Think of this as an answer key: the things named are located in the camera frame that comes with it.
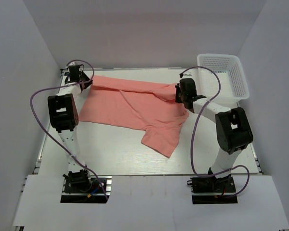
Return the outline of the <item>pink t shirt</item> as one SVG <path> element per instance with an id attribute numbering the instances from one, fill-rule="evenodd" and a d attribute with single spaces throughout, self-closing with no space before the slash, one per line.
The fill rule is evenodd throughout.
<path id="1" fill-rule="evenodd" d="M 79 119 L 143 130 L 141 144 L 169 158 L 189 116 L 175 96 L 175 84 L 95 76 Z"/>

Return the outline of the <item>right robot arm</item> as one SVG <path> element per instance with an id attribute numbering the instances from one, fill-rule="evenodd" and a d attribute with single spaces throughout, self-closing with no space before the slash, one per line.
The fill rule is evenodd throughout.
<path id="1" fill-rule="evenodd" d="M 224 178 L 231 174 L 239 154 L 253 142 L 253 134 L 245 110 L 241 107 L 225 107 L 203 95 L 197 95 L 196 84 L 191 78 L 181 79 L 175 87 L 175 102 L 183 104 L 187 110 L 197 114 L 190 152 L 194 150 L 194 136 L 200 117 L 204 116 L 215 123 L 217 142 L 220 147 L 217 157 L 207 175 L 198 173 L 196 175 L 209 178 L 208 187 L 214 192 L 219 192 L 225 187 Z"/>

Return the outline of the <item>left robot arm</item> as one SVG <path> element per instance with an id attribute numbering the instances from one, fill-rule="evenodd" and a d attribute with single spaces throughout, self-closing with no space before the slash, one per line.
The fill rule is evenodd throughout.
<path id="1" fill-rule="evenodd" d="M 48 97 L 48 109 L 51 126 L 57 131 L 63 146 L 67 149 L 68 174 L 64 178 L 81 192 L 87 192 L 92 187 L 85 162 L 80 157 L 80 148 L 77 138 L 79 115 L 75 98 L 88 88 L 89 77 L 80 69 L 81 65 L 71 62 L 67 65 L 68 76 L 65 87 L 58 94 Z"/>

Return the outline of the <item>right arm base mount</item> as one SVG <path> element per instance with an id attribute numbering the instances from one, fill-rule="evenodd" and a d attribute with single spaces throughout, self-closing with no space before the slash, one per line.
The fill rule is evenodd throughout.
<path id="1" fill-rule="evenodd" d="M 232 176 L 222 179 L 190 178 L 186 184 L 191 187 L 192 204 L 217 205 L 237 204 L 236 187 Z"/>

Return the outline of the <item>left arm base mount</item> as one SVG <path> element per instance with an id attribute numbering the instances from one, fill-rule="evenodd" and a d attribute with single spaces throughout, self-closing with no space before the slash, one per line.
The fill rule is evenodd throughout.
<path id="1" fill-rule="evenodd" d="M 72 186 L 69 180 L 65 179 L 61 194 L 60 203 L 63 204 L 106 204 L 104 191 L 107 197 L 110 197 L 112 177 L 100 177 L 101 183 L 95 178 L 91 177 L 91 182 L 82 188 Z"/>

